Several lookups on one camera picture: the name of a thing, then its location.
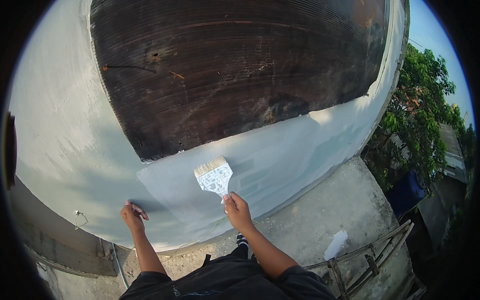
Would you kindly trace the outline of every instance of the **brush bristles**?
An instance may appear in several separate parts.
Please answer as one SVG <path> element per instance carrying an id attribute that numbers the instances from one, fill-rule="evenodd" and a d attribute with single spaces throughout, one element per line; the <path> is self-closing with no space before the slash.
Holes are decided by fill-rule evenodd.
<path id="1" fill-rule="evenodd" d="M 206 164 L 203 164 L 199 167 L 196 167 L 193 169 L 193 172 L 195 173 L 195 177 L 199 178 L 200 176 L 210 172 L 211 170 L 214 170 L 218 168 L 219 166 L 226 164 L 227 161 L 223 156 L 219 156 L 215 158 L 214 160 L 207 162 Z"/>

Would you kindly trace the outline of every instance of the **concrete floor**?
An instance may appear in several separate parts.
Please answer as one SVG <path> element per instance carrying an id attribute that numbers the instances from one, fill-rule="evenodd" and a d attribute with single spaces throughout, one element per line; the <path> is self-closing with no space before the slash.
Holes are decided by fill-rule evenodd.
<path id="1" fill-rule="evenodd" d="M 398 227 L 393 211 L 382 190 L 363 161 L 354 157 L 328 178 L 292 204 L 260 221 L 257 228 L 278 248 L 307 266 L 322 262 L 332 236 L 346 230 L 348 241 L 338 255 L 351 252 L 375 241 Z M 236 233 L 226 234 L 215 242 L 186 253 L 159 255 L 169 276 L 175 280 L 200 267 L 205 254 L 212 259 L 230 253 L 235 247 Z M 139 274 L 134 251 L 119 251 L 123 270 L 130 284 Z M 352 283 L 368 265 L 363 256 L 339 264 L 344 282 Z M 90 279 L 46 268 L 52 293 L 57 299 L 117 299 L 125 286 L 121 277 Z M 313 270 L 319 275 L 327 268 Z M 386 268 L 367 284 L 354 299 L 394 299 L 405 278 L 412 272 L 406 245 L 398 251 Z M 336 283 L 333 292 L 338 296 Z"/>

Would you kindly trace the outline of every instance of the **paint brush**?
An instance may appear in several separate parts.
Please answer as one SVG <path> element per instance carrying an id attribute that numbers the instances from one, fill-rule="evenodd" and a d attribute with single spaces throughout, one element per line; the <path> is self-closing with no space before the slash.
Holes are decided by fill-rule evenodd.
<path id="1" fill-rule="evenodd" d="M 220 197 L 228 194 L 228 181 L 232 177 L 232 169 L 223 156 L 196 167 L 193 173 L 203 191 L 216 192 Z"/>

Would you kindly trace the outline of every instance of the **black shirt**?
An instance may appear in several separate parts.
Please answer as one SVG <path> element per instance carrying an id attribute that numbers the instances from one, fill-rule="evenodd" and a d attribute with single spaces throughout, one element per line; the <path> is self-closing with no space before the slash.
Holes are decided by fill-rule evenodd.
<path id="1" fill-rule="evenodd" d="M 271 280 L 251 260 L 223 256 L 172 281 L 158 272 L 141 272 L 120 297 L 127 299 L 320 299 L 336 300 L 327 284 L 301 266 Z"/>

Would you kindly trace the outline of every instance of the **person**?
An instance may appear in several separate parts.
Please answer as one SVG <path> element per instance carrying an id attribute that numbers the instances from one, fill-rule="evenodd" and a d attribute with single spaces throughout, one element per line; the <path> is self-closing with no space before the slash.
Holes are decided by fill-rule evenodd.
<path id="1" fill-rule="evenodd" d="M 207 256 L 202 267 L 175 281 L 148 241 L 140 214 L 127 202 L 120 214 L 132 232 L 141 272 L 120 299 L 336 300 L 317 274 L 304 270 L 255 228 L 240 196 L 232 192 L 224 202 L 230 223 L 240 232 L 237 248 L 212 261 Z M 249 247 L 252 259 L 248 259 Z"/>

